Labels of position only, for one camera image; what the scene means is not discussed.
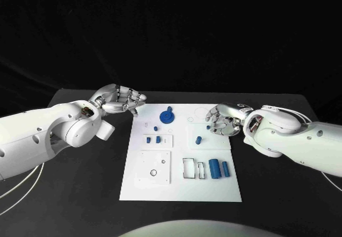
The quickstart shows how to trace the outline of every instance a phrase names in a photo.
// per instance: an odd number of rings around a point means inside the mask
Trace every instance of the robotic hand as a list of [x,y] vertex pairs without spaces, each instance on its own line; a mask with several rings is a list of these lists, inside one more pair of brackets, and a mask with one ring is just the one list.
[[136,107],[145,101],[146,96],[136,90],[110,84],[89,101],[0,118],[0,180],[35,168],[67,147],[81,147],[94,136],[107,140],[115,127],[103,117],[127,110],[138,116]]
[[270,157],[285,154],[296,163],[342,177],[342,126],[312,122],[299,112],[267,105],[253,110],[244,104],[221,103],[208,112],[207,121],[211,117],[213,133],[234,136],[243,129],[244,142],[260,153]]

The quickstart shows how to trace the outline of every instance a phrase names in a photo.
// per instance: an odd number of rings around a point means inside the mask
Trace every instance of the blue knob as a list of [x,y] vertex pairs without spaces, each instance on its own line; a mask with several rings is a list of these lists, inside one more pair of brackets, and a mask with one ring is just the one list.
[[175,120],[175,114],[172,112],[172,107],[168,107],[168,110],[161,113],[161,121],[162,123],[172,123]]
[[201,141],[203,141],[203,137],[198,136],[198,139],[197,139],[197,144],[198,145],[201,144]]

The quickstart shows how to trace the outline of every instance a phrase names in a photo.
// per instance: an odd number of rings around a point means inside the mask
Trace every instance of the table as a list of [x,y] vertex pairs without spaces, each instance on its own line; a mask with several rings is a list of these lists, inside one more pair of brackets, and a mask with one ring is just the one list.
[[[63,89],[51,106],[87,100],[94,91]],[[302,95],[143,92],[149,103],[244,103],[276,105],[318,120]],[[321,172],[286,156],[270,158],[231,138],[243,203],[119,201],[133,116],[106,117],[116,131],[81,148],[67,148],[47,162],[38,185],[16,208],[0,217],[2,236],[119,236],[139,227],[179,219],[240,223],[285,236],[342,235],[342,193]],[[2,193],[25,174],[2,182]],[[5,210],[26,193],[35,178],[0,201]]]

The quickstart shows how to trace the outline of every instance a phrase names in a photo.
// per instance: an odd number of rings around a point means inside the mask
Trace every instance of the blue object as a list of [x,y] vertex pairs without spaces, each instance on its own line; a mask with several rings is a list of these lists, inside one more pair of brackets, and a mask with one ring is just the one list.
[[197,144],[198,145],[201,144],[201,141],[203,141],[203,137],[198,136],[198,139],[197,139]]
[[224,171],[226,171],[226,176],[230,177],[230,170],[229,170],[227,161],[223,162],[223,167],[224,167]]
[[220,161],[218,161],[218,159],[211,159],[210,160],[210,168],[211,168],[213,179],[220,179],[221,178],[221,170],[220,170]]
[[175,120],[175,114],[172,112],[172,107],[168,107],[168,110],[161,113],[161,121],[162,123],[172,123]]

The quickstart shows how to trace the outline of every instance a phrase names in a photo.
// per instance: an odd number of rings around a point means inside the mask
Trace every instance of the black tabletop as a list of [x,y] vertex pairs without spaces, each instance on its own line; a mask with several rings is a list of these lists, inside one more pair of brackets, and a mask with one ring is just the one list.
[[[94,91],[58,91],[51,106],[89,100]],[[302,95],[143,92],[149,103],[236,102],[276,105],[318,120]],[[231,137],[243,202],[119,201],[133,122],[132,113],[106,117],[116,131],[47,162],[41,180],[22,203],[0,216],[2,236],[112,237],[149,224],[204,219],[246,224],[285,236],[342,236],[342,193],[319,171],[286,156],[270,158]],[[0,183],[2,193],[26,174]],[[0,212],[21,199],[35,178],[0,200]]]

